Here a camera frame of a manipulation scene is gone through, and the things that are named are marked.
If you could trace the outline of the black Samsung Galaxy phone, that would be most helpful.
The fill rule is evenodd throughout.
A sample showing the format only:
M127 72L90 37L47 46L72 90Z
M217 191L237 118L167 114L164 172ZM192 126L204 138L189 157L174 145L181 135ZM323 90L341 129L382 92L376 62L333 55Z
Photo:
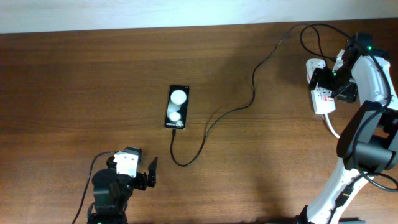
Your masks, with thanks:
M185 129L187 125L187 110L190 87L170 85L167 98L167 109L164 127L167 129Z

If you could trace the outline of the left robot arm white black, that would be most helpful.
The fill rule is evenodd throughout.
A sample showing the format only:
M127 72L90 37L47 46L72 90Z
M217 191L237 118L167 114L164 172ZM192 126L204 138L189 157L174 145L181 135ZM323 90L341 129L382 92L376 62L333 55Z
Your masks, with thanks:
M148 173L137 173L135 177L116 172L116 162L111 156L106 161L106 169L98 171L92 178L95 201L87 211L88 224L125 224L126 209L134 190L145 191L155 187L156 157L148 166Z

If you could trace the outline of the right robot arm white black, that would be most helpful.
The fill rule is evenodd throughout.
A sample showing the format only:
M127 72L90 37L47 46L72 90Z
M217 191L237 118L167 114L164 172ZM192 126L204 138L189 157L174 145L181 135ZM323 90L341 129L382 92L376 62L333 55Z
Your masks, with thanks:
M329 69L322 59L306 62L315 114L326 123L335 99L359 110L338 135L338 162L320 195L303 208L296 223L341 223L340 217L359 191L397 164L397 97L389 75L388 54L358 46L341 50Z

